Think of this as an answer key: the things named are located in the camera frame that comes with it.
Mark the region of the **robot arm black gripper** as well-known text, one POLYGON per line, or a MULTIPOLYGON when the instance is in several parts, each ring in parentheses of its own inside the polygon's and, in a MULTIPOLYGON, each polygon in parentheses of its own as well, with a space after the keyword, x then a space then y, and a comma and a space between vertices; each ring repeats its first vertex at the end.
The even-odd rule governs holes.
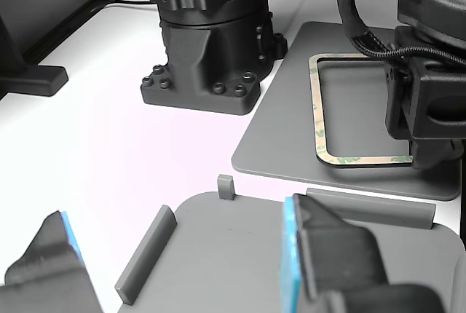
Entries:
POLYGON ((394 139, 413 140, 412 167, 428 170, 460 159, 460 140, 465 138, 465 68, 415 55, 396 66, 385 66, 385 71, 385 124, 394 139))

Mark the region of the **camera gripper finger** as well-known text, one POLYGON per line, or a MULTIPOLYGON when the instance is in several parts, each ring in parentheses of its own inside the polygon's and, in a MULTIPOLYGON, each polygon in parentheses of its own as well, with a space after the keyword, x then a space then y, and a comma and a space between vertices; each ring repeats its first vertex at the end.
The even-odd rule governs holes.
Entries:
POLYGON ((423 285, 391 284, 371 231, 341 219, 312 197, 283 204, 282 312, 444 312, 423 285))
POLYGON ((101 312, 68 215, 48 215, 4 275, 2 312, 101 312))

